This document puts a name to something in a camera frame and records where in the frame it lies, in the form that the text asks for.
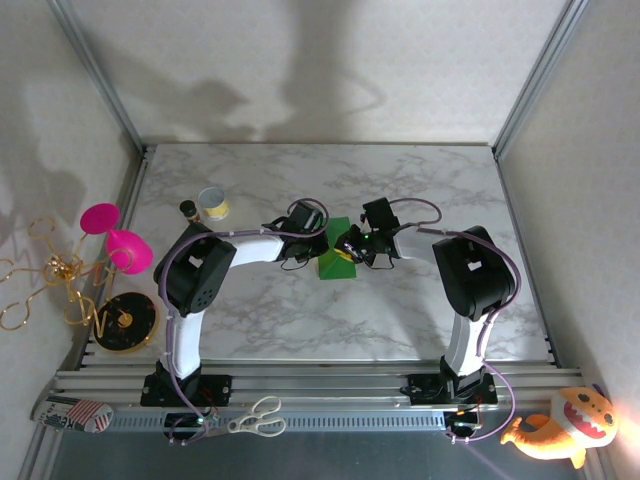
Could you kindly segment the green square paper sheet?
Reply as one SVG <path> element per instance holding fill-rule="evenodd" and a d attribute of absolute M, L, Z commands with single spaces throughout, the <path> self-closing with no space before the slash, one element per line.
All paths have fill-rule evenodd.
<path fill-rule="evenodd" d="M 334 249 L 338 237 L 351 226 L 348 217 L 333 217 L 329 220 L 326 234 L 328 250 L 318 258 L 318 275 L 321 280 L 347 280 L 356 278 L 356 266 L 345 260 Z"/>

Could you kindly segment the flag-print fabric pouch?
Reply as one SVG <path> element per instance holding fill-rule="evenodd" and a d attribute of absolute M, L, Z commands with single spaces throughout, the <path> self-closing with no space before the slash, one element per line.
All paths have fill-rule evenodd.
<path fill-rule="evenodd" d="M 50 395 L 35 408 L 33 420 L 45 427 L 85 433 L 105 431 L 114 417 L 106 403 Z"/>

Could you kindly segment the aluminium frame post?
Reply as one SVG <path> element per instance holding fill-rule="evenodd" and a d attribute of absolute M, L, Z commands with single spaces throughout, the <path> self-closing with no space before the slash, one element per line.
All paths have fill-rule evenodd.
<path fill-rule="evenodd" d="M 88 31 L 82 26 L 71 0 L 45 1 L 125 139 L 136 153 L 143 157 L 146 151 L 145 144 L 108 78 L 97 50 L 89 39 Z"/>
<path fill-rule="evenodd" d="M 506 120 L 492 143 L 492 153 L 497 164 L 506 155 L 511 143 L 537 97 L 550 78 L 556 64 L 577 28 L 590 0 L 565 0 L 543 47 L 534 61 L 523 87 L 511 107 Z"/>

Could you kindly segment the yellow-labelled tin can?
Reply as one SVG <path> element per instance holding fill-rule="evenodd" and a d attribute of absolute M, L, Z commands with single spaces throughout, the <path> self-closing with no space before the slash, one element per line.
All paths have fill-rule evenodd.
<path fill-rule="evenodd" d="M 229 213 L 225 192 L 218 187 L 203 189 L 198 195 L 198 202 L 205 216 L 213 221 L 221 221 Z"/>

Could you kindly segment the orange shark plush toy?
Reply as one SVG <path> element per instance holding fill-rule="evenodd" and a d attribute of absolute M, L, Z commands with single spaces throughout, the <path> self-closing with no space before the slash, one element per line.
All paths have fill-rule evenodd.
<path fill-rule="evenodd" d="M 615 409 L 600 390 L 566 387 L 552 395 L 547 414 L 513 418 L 500 443 L 536 460 L 568 460 L 578 470 L 587 451 L 612 443 L 618 430 Z"/>

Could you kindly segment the white-handled scissors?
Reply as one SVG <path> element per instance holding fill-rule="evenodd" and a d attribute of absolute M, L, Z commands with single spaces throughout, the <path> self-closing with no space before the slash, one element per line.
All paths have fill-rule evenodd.
<path fill-rule="evenodd" d="M 264 438 L 274 438 L 285 432 L 286 420 L 279 415 L 282 400 L 266 396 L 255 402 L 245 413 L 230 421 L 229 433 L 250 433 Z"/>

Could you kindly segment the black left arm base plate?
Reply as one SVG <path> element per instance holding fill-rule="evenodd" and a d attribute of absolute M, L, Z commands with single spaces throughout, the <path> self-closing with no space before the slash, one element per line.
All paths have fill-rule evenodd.
<path fill-rule="evenodd" d="M 226 407 L 232 391 L 232 377 L 228 375 L 201 375 L 178 380 L 182 394 L 196 407 Z M 171 378 L 152 374 L 145 378 L 140 405 L 143 407 L 185 407 Z"/>

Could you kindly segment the black gold-rimmed round base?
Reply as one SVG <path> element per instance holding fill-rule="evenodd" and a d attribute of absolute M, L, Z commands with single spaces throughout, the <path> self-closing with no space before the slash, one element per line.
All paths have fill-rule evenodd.
<path fill-rule="evenodd" d="M 153 300 L 139 292 L 126 292 L 99 309 L 93 336 L 106 351 L 132 353 L 152 339 L 157 326 L 158 310 Z"/>

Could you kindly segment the pink plastic goblet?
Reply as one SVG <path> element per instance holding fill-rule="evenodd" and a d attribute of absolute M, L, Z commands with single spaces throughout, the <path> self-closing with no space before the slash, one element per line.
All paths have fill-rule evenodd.
<path fill-rule="evenodd" d="M 80 219 L 82 231 L 89 235 L 105 235 L 105 249 L 111 262 L 121 272 L 136 275 L 153 263 L 151 247 L 138 234 L 117 229 L 120 209 L 112 203 L 99 203 L 88 208 Z"/>

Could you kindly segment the aluminium side rail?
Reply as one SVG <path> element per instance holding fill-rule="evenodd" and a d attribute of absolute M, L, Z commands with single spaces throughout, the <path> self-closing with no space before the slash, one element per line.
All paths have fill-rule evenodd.
<path fill-rule="evenodd" d="M 146 171 L 154 157 L 156 145 L 144 145 L 140 155 L 134 158 L 127 168 L 116 205 L 120 209 L 120 220 L 116 227 L 128 229 L 136 208 Z M 60 369 L 79 370 L 84 361 L 87 344 L 93 340 L 94 318 L 88 326 L 81 325 L 74 330 L 72 347 L 61 364 Z"/>
<path fill-rule="evenodd" d="M 513 200 L 513 195 L 509 191 L 508 182 L 506 180 L 505 174 L 503 173 L 503 169 L 500 163 L 500 158 L 498 155 L 494 156 L 494 163 L 495 163 L 498 178 L 500 180 L 500 183 L 503 189 L 507 208 L 509 210 L 509 214 L 511 217 L 511 222 L 512 222 L 515 236 L 517 239 L 520 256 L 524 265 L 524 271 L 525 271 L 525 276 L 527 279 L 529 291 L 531 293 L 532 300 L 535 305 L 539 323 L 541 325 L 541 331 L 543 333 L 545 345 L 547 347 L 547 351 L 548 351 L 547 363 L 555 367 L 559 367 L 560 364 L 558 363 L 554 342 L 553 342 L 552 336 L 549 333 L 548 324 L 544 315 L 544 309 L 541 305 L 539 292 L 538 292 L 538 289 L 536 288 L 535 280 L 532 275 L 531 262 L 529 261 L 528 254 L 526 252 L 524 237 L 523 237 L 522 228 L 518 219 L 516 205 Z"/>

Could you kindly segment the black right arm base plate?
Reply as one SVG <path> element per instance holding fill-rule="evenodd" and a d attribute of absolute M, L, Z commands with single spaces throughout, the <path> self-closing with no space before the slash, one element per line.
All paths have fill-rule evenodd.
<path fill-rule="evenodd" d="M 484 370 L 465 377 L 412 374 L 401 392 L 412 405 L 475 405 L 498 403 L 493 376 Z"/>

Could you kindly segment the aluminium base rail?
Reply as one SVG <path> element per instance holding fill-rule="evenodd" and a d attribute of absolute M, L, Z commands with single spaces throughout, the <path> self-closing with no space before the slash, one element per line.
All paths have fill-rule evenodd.
<path fill-rule="evenodd" d="M 506 364 L 500 364 L 496 369 L 503 375 L 495 380 L 501 407 L 508 403 L 508 386 L 523 406 L 536 407 L 546 404 L 561 388 L 585 384 L 577 369 Z M 409 397 L 400 389 L 408 384 L 408 376 L 415 372 L 409 369 L 394 373 L 384 366 L 375 370 L 364 365 L 237 368 L 230 372 L 228 406 L 248 407 L 265 396 L 276 396 L 289 410 L 298 407 L 319 410 L 408 408 Z M 101 401 L 114 407 L 134 407 L 140 403 L 144 380 L 145 373 L 140 368 L 85 368 L 55 374 L 49 392 Z"/>

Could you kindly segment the black controller board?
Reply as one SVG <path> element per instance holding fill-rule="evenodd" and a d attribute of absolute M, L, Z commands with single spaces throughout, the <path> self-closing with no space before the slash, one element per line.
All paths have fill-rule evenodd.
<path fill-rule="evenodd" d="M 446 433 L 452 437 L 473 437 L 483 427 L 478 408 L 445 412 L 444 422 Z"/>
<path fill-rule="evenodd" d="M 194 413 L 168 413 L 165 416 L 162 431 L 173 444 L 186 444 L 211 432 L 217 426 L 219 415 L 205 413 L 203 417 Z"/>

